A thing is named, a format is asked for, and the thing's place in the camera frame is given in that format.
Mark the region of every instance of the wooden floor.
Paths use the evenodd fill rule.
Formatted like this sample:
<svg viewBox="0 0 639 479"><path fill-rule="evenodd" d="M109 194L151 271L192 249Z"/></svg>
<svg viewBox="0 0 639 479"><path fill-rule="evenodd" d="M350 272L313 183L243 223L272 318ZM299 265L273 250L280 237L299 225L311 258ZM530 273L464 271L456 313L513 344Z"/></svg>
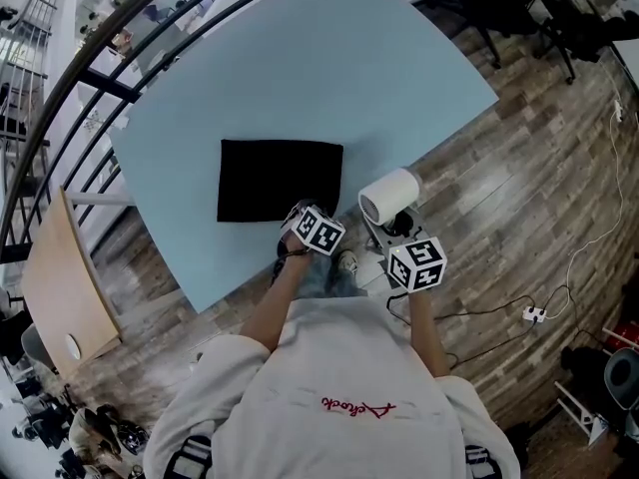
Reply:
<svg viewBox="0 0 639 479"><path fill-rule="evenodd" d="M566 378L559 367L561 348L589 338L581 334L573 341L575 320L597 332L620 301L639 238L639 133L633 116L637 102L610 53L603 66L575 61L577 80L568 86L556 51L535 60L535 39L493 37L502 55L499 71L473 30L454 42L499 102L415 164L424 180L420 212L448 256L443 285L432 292L437 314L488 310L523 294L537 306L548 302L566 281L570 255L609 230L619 211L609 137L615 91L603 66L628 111L622 125L612 124L625 198L622 220L574 262L570 285L577 307L455 369L476 386L505 428L535 421L554 404L552 381ZM385 301L390 291L378 257L363 250L367 234L358 211L343 220L345 243L360 257L358 283ZM121 314L123 344L78 372L71 390L90 405L111 402L152 428L189 376L189 363L203 343L237 331L264 293L269 274L258 275L201 314L185 299L162 313L138 313L141 302L177 286L135 210L125 214L94 260ZM548 312L556 313L565 299L562 289L548 302ZM529 324L521 318L525 305L522 300L490 315L445 320L439 331L446 349L463 360L520 334ZM405 312L405 304L395 310ZM530 477L545 477L535 470Z"/></svg>
<svg viewBox="0 0 639 479"><path fill-rule="evenodd" d="M614 472L615 479L636 479L634 471L619 468L623 460L613 450L616 435L606 433L588 448L586 435L565 412L561 412L530 440L529 466L524 478L605 479Z"/></svg>

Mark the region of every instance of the black cloth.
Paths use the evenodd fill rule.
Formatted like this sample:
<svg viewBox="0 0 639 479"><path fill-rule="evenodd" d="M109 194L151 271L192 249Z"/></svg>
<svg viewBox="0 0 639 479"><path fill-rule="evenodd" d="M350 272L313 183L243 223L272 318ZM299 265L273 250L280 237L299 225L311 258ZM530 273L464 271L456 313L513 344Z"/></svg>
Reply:
<svg viewBox="0 0 639 479"><path fill-rule="evenodd" d="M324 142L222 140L218 222L283 221L303 199L332 216L342 154Z"/></svg>

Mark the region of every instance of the cord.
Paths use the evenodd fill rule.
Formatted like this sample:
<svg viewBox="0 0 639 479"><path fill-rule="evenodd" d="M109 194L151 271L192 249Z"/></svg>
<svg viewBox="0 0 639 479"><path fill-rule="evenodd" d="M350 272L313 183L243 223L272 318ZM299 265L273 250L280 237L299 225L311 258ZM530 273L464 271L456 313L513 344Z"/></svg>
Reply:
<svg viewBox="0 0 639 479"><path fill-rule="evenodd" d="M546 308L550 304L550 301L552 300L554 295L557 292L559 292L559 289L563 289L563 288L567 289L568 297L570 298L570 301L572 301L572 306L574 307L574 314L575 314L575 328L577 330L577 333L575 333L575 335L572 337L572 339L570 340L568 344L570 345L579 336L580 333L587 333L588 335L590 335L592 339L596 340L600 345L603 346L604 343L601 340L599 340L595 335L590 333L588 330L584 330L583 328L579 326L579 313L577 311L577 302L575 301L575 298L572 297L572 292L570 291L570 287L568 287L565 283L562 283L561 285L556 287L554 291L552 291L552 294L550 294L550 297L544 303L542 310L546 310Z"/></svg>
<svg viewBox="0 0 639 479"><path fill-rule="evenodd" d="M394 317L396 317L397 319L399 319L400 321L402 321L404 324L406 324L407 326L410 326L410 321L408 321L405 317L397 314L395 311L393 311L390 308L390 303L394 300L394 299L401 299L404 298L405 296L407 296L408 293L407 292L402 292L400 294L396 294L394 296L390 296L388 298L388 300L386 301L386 309L388 310L388 312L390 312L390 314ZM519 296L518 298L512 299L508 302L506 302L505 304L497 307L497 308L492 308L491 310L483 310L480 312L458 312L455 314L446 314L446 315L441 315L438 317L435 317L434 320L435 321L440 321L442 319L448 319L449 317L459 317L459 316L463 316L463 315L485 315L485 314L492 314L498 310L501 310L502 308L506 308L508 305L511 305L513 303L516 303L517 301L520 301L522 299L528 299L532 302L532 306L535 307L537 306L537 304L535 303L535 300L532 298L532 296L529 296L528 294L523 294L522 296ZM490 353L490 351L494 351L495 349L497 349L498 347L504 346L506 344L508 344L508 342L512 342L513 340L516 340L520 337L523 337L524 335L526 335L528 332L530 332L530 330L532 330L532 328L534 327L534 325L537 324L537 320L535 319L532 323L532 325L523 333L516 335L514 337L511 337L507 340L505 340L504 342L501 342L500 344L497 344L496 346L491 347L490 349L486 349L485 351L482 351L481 353L477 353L476 355L473 355L469 358L465 358L463 360L459 359L459 356L457 356L455 353L450 353L448 351L446 351L446 355L449 356L453 356L455 359L455 363L453 365L450 366L450 370L454 369L455 367L457 367L458 365L461 365L462 363L466 363L469 362L471 360L474 360L475 358L479 358L480 356L483 356L487 353Z"/></svg>
<svg viewBox="0 0 639 479"><path fill-rule="evenodd" d="M526 331L520 333L519 335L515 335L514 337L510 337L507 340L504 340L503 342L501 342L500 344L497 344L496 346L492 346L489 349L486 349L485 351L481 351L481 353L477 353L476 355L472 355L468 358L464 358L463 360L457 360L457 362L450 367L450 369L454 369L455 367L461 365L462 363L467 363L470 362L471 360L474 360L475 358L479 358L480 356L483 356L485 354L490 353L491 351L494 351L495 349L501 347L501 346L505 346L506 344L512 342L513 340L517 340L525 335L527 335L528 333L530 333L532 331L532 329L535 327L535 325L537 324L536 319L532 322L532 324L528 327L528 329L526 329Z"/></svg>
<svg viewBox="0 0 639 479"><path fill-rule="evenodd" d="M479 311L479 312L458 312L455 314L446 314L446 315L439 315L438 317L436 317L434 320L435 321L441 321L442 319L448 319L450 317L457 317L457 316L462 316L462 315L485 315L485 314L492 314L494 312L497 312L498 310L501 310L502 308L506 308L508 305L512 305L513 303L516 303L517 301L521 301L522 299L527 299L532 303L533 307L536 307L537 304L535 303L535 300L532 299L532 296L528 296L527 294L523 294L522 296L519 296L518 298L512 299L510 301L508 301L507 303L497 307L497 308L492 308L491 310L483 310L483 311Z"/></svg>
<svg viewBox="0 0 639 479"><path fill-rule="evenodd" d="M563 305L563 307L561 307L561 310L559 310L559 312L557 312L555 315L546 316L546 319L556 319L557 317L559 317L563 313L563 311L566 309L566 307L570 304L570 298L571 298L570 287L569 287L570 286L570 269L572 268L572 264L574 263L575 258L580 253L582 253L584 250L586 250L589 246L591 246L592 244L595 244L598 241L603 240L608 235L613 233L617 229L617 227L619 226L619 223L621 222L621 216L623 215L624 200L623 200L623 193L621 192L621 183L619 182L619 153L617 152L617 146L615 145L614 138L612 137L612 120L615 118L615 114L616 114L616 111L613 112L612 115L610 116L610 123L609 123L608 131L610 133L610 142L612 143L612 149L613 149L613 151L615 153L615 179L617 181L617 190L619 191L619 198L621 199L621 204L619 205L619 216L617 217L617 222L615 222L615 225L612 227L612 229L610 229L609 231L607 231L606 233L601 235L599 238L592 239L591 241L589 241L587 244L585 244L582 248L580 248L578 251L576 251L572 255L572 258L570 259L570 262L568 263L568 270L566 270L566 287L568 287L568 294L566 296L566 303Z"/></svg>

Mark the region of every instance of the electrical outlet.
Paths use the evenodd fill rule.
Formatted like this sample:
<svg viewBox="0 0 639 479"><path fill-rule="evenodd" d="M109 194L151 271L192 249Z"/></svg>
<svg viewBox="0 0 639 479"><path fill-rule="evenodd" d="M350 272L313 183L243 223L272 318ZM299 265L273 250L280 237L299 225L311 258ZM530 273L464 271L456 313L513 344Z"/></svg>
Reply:
<svg viewBox="0 0 639 479"><path fill-rule="evenodd" d="M528 321L534 321L536 318L537 322L541 323L546 318L546 311L542 308L528 306L523 309L523 318Z"/></svg>

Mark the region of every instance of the wooden board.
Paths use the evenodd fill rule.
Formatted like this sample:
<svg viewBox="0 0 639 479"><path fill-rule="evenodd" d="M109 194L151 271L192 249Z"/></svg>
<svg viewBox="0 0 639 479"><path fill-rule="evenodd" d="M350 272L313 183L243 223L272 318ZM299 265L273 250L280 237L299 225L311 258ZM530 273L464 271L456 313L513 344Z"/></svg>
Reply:
<svg viewBox="0 0 639 479"><path fill-rule="evenodd" d="M110 301L78 236L60 188L38 228L21 284L38 333L63 377L119 338ZM78 343L79 360L69 352L67 334Z"/></svg>

